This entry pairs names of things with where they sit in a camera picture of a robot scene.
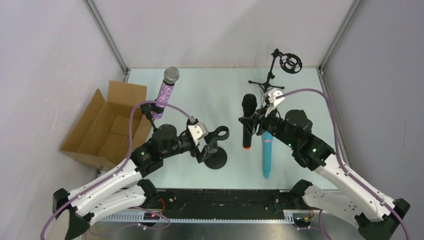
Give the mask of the purple glitter microphone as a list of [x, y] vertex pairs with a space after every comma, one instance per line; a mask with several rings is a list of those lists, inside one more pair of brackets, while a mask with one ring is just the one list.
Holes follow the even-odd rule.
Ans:
[[163, 81], [156, 98], [156, 103], [154, 104], [155, 107], [159, 110], [159, 112], [154, 111], [152, 115], [155, 120], [159, 120], [163, 116], [163, 112], [166, 107], [165, 104], [168, 102], [174, 86], [179, 78], [180, 71], [177, 67], [170, 66], [165, 69], [163, 73]]

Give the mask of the brown cardboard box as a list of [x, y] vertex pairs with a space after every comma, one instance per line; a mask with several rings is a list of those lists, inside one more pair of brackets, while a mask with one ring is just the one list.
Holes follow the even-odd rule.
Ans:
[[134, 106], [146, 100], [144, 85], [110, 81], [107, 98], [97, 89], [60, 147], [72, 159], [94, 169], [110, 170], [146, 142], [151, 123]]

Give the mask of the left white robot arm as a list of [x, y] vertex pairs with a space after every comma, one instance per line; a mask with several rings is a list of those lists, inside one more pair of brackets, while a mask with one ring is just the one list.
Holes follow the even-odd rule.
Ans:
[[74, 240], [109, 215], [155, 200], [156, 188], [145, 177], [161, 168], [164, 159], [189, 152], [198, 163], [204, 163], [218, 153], [218, 142], [228, 137], [226, 126], [208, 131], [202, 122], [189, 123], [177, 135], [173, 125], [161, 125], [106, 174], [77, 189], [61, 188], [53, 194], [54, 217], [67, 226], [62, 237]]

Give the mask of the black round-base mic stand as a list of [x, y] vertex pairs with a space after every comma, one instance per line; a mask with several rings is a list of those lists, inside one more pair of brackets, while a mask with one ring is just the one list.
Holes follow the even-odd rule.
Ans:
[[153, 131], [156, 132], [158, 128], [155, 126], [154, 123], [154, 115], [159, 115], [164, 112], [164, 108], [157, 106], [155, 103], [145, 103], [140, 106], [141, 113], [149, 120]]

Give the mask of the black orange-ring microphone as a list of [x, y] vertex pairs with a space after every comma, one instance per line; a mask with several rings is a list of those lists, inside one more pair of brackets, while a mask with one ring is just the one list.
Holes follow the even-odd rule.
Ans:
[[252, 145], [252, 134], [254, 127], [253, 115], [257, 109], [257, 98], [254, 94], [248, 93], [242, 100], [243, 117], [239, 121], [243, 125], [242, 146], [248, 150]]

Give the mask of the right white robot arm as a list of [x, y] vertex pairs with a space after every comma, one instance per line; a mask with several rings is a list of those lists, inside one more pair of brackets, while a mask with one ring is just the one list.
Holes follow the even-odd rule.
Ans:
[[266, 114], [261, 109], [238, 120], [250, 135], [267, 132], [289, 146], [301, 167], [320, 175], [341, 191], [341, 194], [327, 192], [301, 179], [291, 192], [309, 207], [351, 224], [366, 240], [389, 240], [403, 224], [410, 204], [402, 198], [385, 195], [339, 161], [335, 150], [312, 133], [313, 123], [303, 110], [293, 109], [279, 118], [275, 110]]

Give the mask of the teal blue microphone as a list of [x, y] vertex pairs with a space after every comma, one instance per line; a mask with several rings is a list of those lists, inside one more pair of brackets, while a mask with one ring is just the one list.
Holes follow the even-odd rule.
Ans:
[[265, 179], [269, 179], [272, 169], [273, 138], [268, 132], [262, 135], [262, 173]]

